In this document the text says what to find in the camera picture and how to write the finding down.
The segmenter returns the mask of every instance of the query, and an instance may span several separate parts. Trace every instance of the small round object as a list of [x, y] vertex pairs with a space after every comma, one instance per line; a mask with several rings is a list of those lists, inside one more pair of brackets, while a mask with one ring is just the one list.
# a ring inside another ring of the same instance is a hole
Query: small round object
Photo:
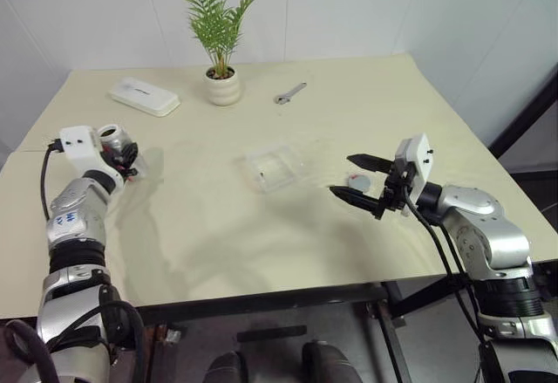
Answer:
[[370, 189], [372, 181], [366, 175], [354, 174], [350, 175], [349, 178], [347, 178], [347, 184], [349, 185], [349, 187], [365, 193]]

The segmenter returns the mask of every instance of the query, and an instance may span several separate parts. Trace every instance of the metal wrench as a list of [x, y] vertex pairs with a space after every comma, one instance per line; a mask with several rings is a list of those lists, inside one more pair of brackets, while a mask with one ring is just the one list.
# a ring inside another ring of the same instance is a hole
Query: metal wrench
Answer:
[[306, 82], [302, 82], [302, 84], [299, 84], [297, 86], [295, 86], [293, 89], [291, 89], [290, 91], [286, 92], [286, 93], [282, 93], [281, 95], [277, 95], [274, 98], [274, 101], [276, 102], [276, 104], [287, 104], [291, 97], [296, 94], [298, 91], [300, 91], [301, 89], [303, 89], [306, 86]]

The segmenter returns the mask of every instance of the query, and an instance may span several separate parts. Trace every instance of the clear plastic container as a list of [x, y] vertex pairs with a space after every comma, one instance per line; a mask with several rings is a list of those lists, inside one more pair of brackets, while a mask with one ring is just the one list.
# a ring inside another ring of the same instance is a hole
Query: clear plastic container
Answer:
[[264, 193], [275, 191], [304, 176], [304, 164], [286, 144], [278, 144], [246, 154], [246, 162]]

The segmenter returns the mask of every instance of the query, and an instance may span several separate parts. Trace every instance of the potted plant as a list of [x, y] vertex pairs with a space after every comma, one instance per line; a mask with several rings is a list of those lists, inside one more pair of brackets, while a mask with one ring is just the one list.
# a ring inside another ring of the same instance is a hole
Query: potted plant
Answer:
[[190, 28], [213, 64], [204, 76], [208, 98], [218, 106], [234, 104], [242, 90], [238, 72], [229, 62], [242, 35], [242, 18], [255, 0], [241, 0], [235, 8], [228, 7], [226, 0], [185, 1]]

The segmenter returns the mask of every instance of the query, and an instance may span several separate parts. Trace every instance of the table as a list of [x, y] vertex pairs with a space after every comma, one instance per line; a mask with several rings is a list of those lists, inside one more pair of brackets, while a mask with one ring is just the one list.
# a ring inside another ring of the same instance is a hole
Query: table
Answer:
[[[107, 266], [122, 298], [171, 304], [441, 274], [430, 237], [412, 218], [379, 222], [327, 186], [361, 173], [345, 157], [392, 159], [398, 143], [426, 132], [431, 181], [485, 189], [532, 242], [534, 261], [558, 257], [556, 234], [497, 160], [422, 76], [412, 58], [350, 58], [238, 65], [245, 91], [231, 107], [203, 98], [200, 67], [75, 71], [0, 173], [0, 318], [35, 316], [48, 273], [38, 177], [61, 127], [119, 123], [150, 165], [127, 184], [106, 218]], [[180, 95], [155, 118], [106, 92], [133, 76]], [[279, 106], [273, 97], [308, 86]], [[265, 195], [247, 175], [246, 152], [284, 142], [308, 168], [297, 184]], [[47, 175], [53, 198], [74, 177], [63, 155]], [[384, 181], [373, 177], [371, 193]]]

